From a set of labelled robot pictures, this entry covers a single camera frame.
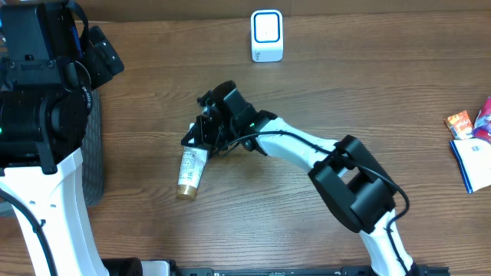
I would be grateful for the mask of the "red purple tissue pack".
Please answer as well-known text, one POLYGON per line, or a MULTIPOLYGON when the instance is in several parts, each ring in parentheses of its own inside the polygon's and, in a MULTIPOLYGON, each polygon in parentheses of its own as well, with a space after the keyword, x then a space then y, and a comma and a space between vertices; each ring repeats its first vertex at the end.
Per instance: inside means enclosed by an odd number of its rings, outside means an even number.
POLYGON ((490 108, 491 97, 488 97, 479 110, 473 126, 473 136, 488 143, 490 143, 490 108))

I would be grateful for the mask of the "orange white sticker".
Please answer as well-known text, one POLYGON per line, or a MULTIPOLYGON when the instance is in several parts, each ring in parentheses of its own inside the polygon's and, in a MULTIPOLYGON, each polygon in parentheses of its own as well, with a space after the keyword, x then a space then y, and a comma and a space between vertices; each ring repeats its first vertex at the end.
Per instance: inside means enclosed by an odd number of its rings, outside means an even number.
POLYGON ((447 117, 444 122, 453 134, 455 140, 467 140, 473 138, 473 124, 466 110, 447 117))

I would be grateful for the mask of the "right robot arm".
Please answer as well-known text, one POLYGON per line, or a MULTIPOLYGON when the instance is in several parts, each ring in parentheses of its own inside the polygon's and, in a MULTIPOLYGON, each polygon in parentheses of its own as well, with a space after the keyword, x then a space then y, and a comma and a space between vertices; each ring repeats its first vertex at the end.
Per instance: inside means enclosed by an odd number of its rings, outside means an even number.
POLYGON ((331 214, 358 233, 376 275, 414 275, 396 222, 396 194, 406 193, 357 138, 328 140, 298 130, 267 110, 256 110, 226 81, 198 98, 203 111, 182 138, 183 146, 225 156, 237 146, 283 159, 308 174, 331 214))

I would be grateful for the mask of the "white tube gold cap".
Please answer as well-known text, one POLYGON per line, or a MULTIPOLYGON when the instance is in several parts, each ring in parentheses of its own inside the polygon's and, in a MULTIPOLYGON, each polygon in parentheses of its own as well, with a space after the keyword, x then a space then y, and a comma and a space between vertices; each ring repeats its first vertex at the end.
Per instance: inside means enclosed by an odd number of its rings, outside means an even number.
POLYGON ((189 146, 183 148, 176 189, 176 197, 178 199, 194 200, 196 198, 207 159, 207 150, 189 146))

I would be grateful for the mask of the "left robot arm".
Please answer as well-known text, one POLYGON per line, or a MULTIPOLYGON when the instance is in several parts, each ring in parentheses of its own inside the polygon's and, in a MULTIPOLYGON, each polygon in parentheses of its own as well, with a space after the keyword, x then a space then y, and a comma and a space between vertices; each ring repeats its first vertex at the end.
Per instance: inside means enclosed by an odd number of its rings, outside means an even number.
POLYGON ((124 70, 73 1, 1 8, 1 197, 14 209, 38 275, 123 275, 101 258, 83 194, 82 146, 93 92, 124 70))

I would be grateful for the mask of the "orange cream snack bag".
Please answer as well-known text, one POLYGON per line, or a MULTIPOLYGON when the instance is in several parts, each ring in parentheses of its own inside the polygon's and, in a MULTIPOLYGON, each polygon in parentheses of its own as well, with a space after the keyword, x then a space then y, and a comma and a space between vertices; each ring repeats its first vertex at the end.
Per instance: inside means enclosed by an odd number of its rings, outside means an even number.
POLYGON ((472 194, 490 186, 490 144, 484 140, 450 141, 466 191, 472 194))

